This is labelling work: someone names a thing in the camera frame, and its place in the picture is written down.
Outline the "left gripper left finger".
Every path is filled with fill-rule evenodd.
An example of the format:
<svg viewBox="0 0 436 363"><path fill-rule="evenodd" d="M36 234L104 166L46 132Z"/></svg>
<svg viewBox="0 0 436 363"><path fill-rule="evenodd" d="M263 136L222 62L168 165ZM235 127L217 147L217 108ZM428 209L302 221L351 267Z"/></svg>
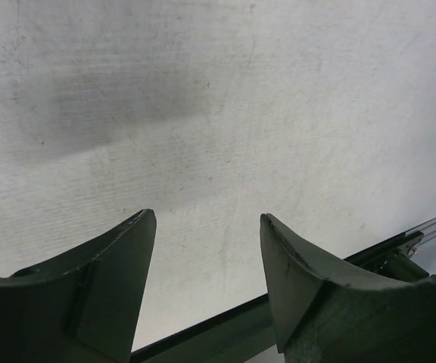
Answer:
<svg viewBox="0 0 436 363"><path fill-rule="evenodd" d="M144 209L0 277L0 362L128 362L156 228Z"/></svg>

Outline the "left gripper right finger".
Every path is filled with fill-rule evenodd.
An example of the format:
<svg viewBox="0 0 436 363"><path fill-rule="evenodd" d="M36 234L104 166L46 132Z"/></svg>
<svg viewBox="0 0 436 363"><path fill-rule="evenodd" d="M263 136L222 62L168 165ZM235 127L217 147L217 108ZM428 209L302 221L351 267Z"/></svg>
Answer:
<svg viewBox="0 0 436 363"><path fill-rule="evenodd" d="M354 265L260 218L277 349L287 362L436 362L436 274Z"/></svg>

